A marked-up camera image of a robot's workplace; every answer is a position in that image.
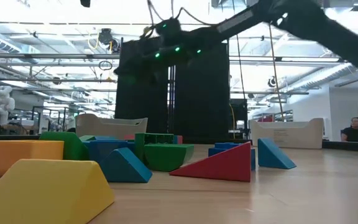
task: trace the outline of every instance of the wooden floor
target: wooden floor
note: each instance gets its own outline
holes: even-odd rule
[[[154,172],[148,184],[110,184],[116,202],[91,223],[358,224],[358,152],[285,152],[297,168],[257,168],[251,183]]]

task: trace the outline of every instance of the orange block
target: orange block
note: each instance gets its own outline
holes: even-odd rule
[[[19,159],[63,159],[64,141],[0,141],[0,177]]]

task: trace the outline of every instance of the foam block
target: foam block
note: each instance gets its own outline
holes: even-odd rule
[[[208,157],[209,156],[213,156],[213,155],[215,155],[215,154],[218,154],[218,153],[220,153],[220,152],[224,152],[224,151],[226,151],[227,149],[217,149],[217,148],[209,148],[208,149]]]
[[[112,140],[117,140],[115,137],[113,136],[95,136],[94,137],[96,141],[112,141]]]
[[[129,142],[127,144],[128,149],[130,149],[133,153],[135,153],[135,143],[134,142]]]
[[[261,167],[292,169],[296,165],[269,138],[258,139],[258,164]]]
[[[94,140],[96,140],[96,138],[94,136],[81,136],[80,140],[81,141],[94,141]]]
[[[216,149],[215,147],[208,149],[208,157],[218,154],[220,152],[224,152],[227,149]],[[251,149],[251,171],[255,170],[255,149]]]
[[[183,136],[174,136],[173,143],[174,144],[183,144]]]
[[[207,157],[170,172],[170,175],[250,182],[250,143]]]
[[[128,148],[113,150],[100,162],[108,182],[147,183],[152,173]]]
[[[0,179],[0,223],[88,223],[113,202],[93,161],[21,159]]]
[[[251,171],[256,169],[255,149],[251,149]]]
[[[236,144],[233,142],[225,142],[225,143],[215,143],[215,147],[216,149],[231,149],[233,147],[239,146],[241,144]]]
[[[64,141],[63,159],[89,160],[88,148],[82,143],[75,133],[68,132],[44,132],[40,140]]]
[[[0,177],[19,159],[63,159],[63,141],[0,141]]]
[[[150,133],[136,133],[135,134],[135,155],[144,164],[147,161],[144,157],[144,146],[147,144],[173,144],[173,134],[150,134]]]
[[[150,169],[170,172],[191,159],[194,145],[148,144],[144,146],[144,152]]]
[[[91,141],[88,144],[89,159],[100,163],[105,159],[113,150],[122,147],[127,147],[128,142],[122,140],[112,141]]]

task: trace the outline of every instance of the green foam block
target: green foam block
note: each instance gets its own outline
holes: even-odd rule
[[[90,159],[88,148],[75,133],[67,132],[45,132],[40,140],[64,141],[63,159],[87,161]]]
[[[95,141],[96,138],[94,136],[81,136],[80,140],[81,141]]]
[[[135,134],[135,155],[147,165],[144,157],[144,146],[147,144],[167,143],[173,144],[173,134],[151,134],[136,133]]]
[[[194,145],[148,144],[144,146],[144,152],[150,169],[170,172],[191,159]]]

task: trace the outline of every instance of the green arch block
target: green arch block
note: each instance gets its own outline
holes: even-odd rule
[[[191,159],[194,145],[148,144],[144,146],[144,152],[150,169],[170,172]]]

